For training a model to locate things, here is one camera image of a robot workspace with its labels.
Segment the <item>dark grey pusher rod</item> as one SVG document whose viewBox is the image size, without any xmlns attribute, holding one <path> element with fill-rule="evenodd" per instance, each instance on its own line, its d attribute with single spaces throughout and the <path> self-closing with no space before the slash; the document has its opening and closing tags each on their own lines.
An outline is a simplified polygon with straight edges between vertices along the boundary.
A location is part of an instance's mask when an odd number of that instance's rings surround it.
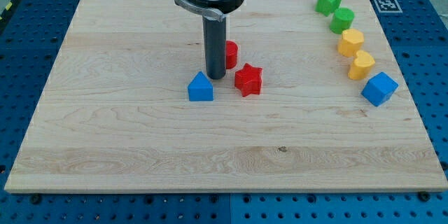
<svg viewBox="0 0 448 224">
<path fill-rule="evenodd" d="M 213 80 L 226 73 L 226 19 L 222 21 L 202 18 L 206 74 Z"/>
</svg>

